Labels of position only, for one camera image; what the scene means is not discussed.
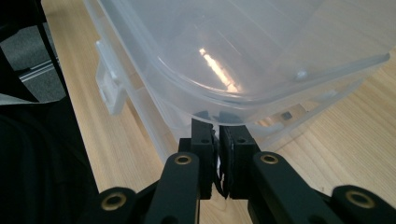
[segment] gray surface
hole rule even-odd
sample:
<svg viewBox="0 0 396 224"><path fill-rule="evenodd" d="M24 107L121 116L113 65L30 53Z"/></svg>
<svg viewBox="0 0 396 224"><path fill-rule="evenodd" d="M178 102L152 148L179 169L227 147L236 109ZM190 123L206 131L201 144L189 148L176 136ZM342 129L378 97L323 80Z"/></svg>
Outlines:
<svg viewBox="0 0 396 224"><path fill-rule="evenodd" d="M48 25L46 24L45 27L52 44ZM50 59L35 26L18 31L0 45L15 70L33 67ZM40 102L54 101L65 97L64 89L54 69L30 79L24 84Z"/></svg>

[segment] transparent plastic box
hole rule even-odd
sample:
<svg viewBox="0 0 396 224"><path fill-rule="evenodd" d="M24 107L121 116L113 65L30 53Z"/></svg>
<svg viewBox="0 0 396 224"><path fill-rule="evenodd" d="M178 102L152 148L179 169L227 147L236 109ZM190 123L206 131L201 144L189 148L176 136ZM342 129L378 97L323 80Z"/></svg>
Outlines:
<svg viewBox="0 0 396 224"><path fill-rule="evenodd" d="M191 118L247 125L262 149L342 99L389 59L393 0L85 0L101 36L97 81L126 96L160 157Z"/></svg>

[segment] wooden surface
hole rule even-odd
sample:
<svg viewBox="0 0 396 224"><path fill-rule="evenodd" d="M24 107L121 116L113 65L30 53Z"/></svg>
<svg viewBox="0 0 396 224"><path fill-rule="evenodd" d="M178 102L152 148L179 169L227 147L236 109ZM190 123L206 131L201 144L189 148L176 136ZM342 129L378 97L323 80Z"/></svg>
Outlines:
<svg viewBox="0 0 396 224"><path fill-rule="evenodd" d="M82 0L43 0L49 28L100 191L139 191L163 165L131 103L109 116L95 82L99 39ZM352 184L396 206L396 50L377 73L324 112L278 153L313 188L330 194ZM201 223L249 223L246 202L215 194L201 203Z"/></svg>

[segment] container lid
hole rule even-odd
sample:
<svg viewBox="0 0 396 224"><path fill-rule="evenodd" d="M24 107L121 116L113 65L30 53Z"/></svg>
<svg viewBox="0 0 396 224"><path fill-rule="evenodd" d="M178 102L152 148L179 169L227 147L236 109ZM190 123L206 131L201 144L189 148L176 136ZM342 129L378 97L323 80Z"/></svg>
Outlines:
<svg viewBox="0 0 396 224"><path fill-rule="evenodd" d="M219 123L382 63L396 44L389 0L100 3L149 91Z"/></svg>

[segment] clear plastic container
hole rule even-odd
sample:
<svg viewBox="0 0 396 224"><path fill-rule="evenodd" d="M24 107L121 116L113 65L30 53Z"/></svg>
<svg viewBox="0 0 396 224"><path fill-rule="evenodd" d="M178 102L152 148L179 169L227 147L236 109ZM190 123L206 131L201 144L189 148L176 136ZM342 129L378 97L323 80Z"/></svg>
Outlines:
<svg viewBox="0 0 396 224"><path fill-rule="evenodd" d="M110 112L144 88L176 139L195 118L247 125L267 147L355 90L396 44L389 0L85 2Z"/></svg>

